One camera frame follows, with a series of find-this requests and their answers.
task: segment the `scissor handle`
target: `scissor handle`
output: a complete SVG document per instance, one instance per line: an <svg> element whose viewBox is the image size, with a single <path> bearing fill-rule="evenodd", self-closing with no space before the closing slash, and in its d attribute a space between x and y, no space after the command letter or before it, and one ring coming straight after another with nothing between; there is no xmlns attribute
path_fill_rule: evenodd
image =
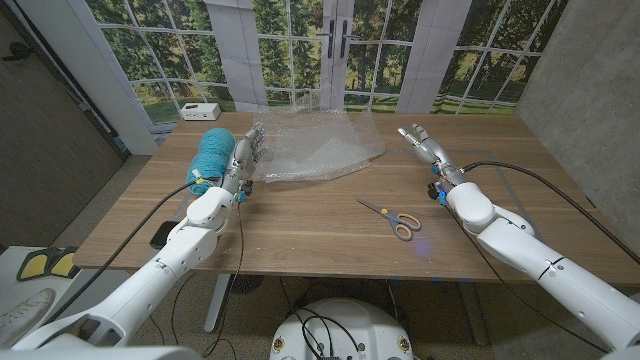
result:
<svg viewBox="0 0 640 360"><path fill-rule="evenodd" d="M408 226L413 231L418 231L422 228L422 224L420 224L420 221L409 214L398 214L397 216L398 222Z"/></svg>
<svg viewBox="0 0 640 360"><path fill-rule="evenodd" d="M413 238L413 233L411 232L411 230L409 230L409 228L403 224L396 224L396 226L393 228L393 232L400 240L409 241Z"/></svg>

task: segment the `plastic sheet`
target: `plastic sheet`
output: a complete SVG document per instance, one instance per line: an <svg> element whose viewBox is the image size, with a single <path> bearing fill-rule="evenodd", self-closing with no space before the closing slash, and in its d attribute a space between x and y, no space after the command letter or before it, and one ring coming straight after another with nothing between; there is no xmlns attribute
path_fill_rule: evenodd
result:
<svg viewBox="0 0 640 360"><path fill-rule="evenodd" d="M254 122L264 124L267 149L256 180L331 180L369 166L369 159L384 152L370 111L352 121L345 111L322 111L319 104L320 94L311 93L295 106L254 114Z"/></svg>

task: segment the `teal yarn ball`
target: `teal yarn ball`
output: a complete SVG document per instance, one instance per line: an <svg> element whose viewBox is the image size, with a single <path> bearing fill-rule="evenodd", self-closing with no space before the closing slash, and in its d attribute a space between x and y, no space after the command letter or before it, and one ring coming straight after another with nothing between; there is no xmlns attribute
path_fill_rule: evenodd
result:
<svg viewBox="0 0 640 360"><path fill-rule="evenodd" d="M187 172L187 183L196 180L196 176L192 172L194 169L198 169L203 178L222 176L235 144L235 137L227 129L216 128L207 131L198 145L199 153L191 161ZM202 182L191 185L189 191L200 196L211 186L208 182Z"/></svg>

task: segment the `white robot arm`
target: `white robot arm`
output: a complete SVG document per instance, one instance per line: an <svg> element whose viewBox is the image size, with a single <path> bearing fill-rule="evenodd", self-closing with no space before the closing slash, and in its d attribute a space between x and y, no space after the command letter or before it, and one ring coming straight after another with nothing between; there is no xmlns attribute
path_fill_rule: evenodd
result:
<svg viewBox="0 0 640 360"><path fill-rule="evenodd" d="M640 344L640 304L536 239L529 223L494 205L422 127L413 128L417 138L398 132L434 166L441 203L448 203L483 248L535 280L614 350Z"/></svg>
<svg viewBox="0 0 640 360"><path fill-rule="evenodd" d="M34 331L12 350L85 346L124 346L158 306L176 281L207 259L227 225L227 213L250 192L248 181L263 151L258 148L264 129L258 123L240 139L218 186L213 186L187 209L187 216L171 230L158 254L104 301L81 313Z"/></svg>

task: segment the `yellow object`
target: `yellow object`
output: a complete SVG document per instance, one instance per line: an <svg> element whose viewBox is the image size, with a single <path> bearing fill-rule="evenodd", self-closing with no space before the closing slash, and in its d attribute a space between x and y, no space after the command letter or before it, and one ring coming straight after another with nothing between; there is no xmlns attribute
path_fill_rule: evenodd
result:
<svg viewBox="0 0 640 360"><path fill-rule="evenodd" d="M63 277L68 276L73 269L73 254L75 253L67 253L60 260L58 260L58 262L51 269L51 274Z"/></svg>
<svg viewBox="0 0 640 360"><path fill-rule="evenodd" d="M36 277L44 274L47 265L48 256L41 254L36 255L25 264L20 272L20 280Z"/></svg>

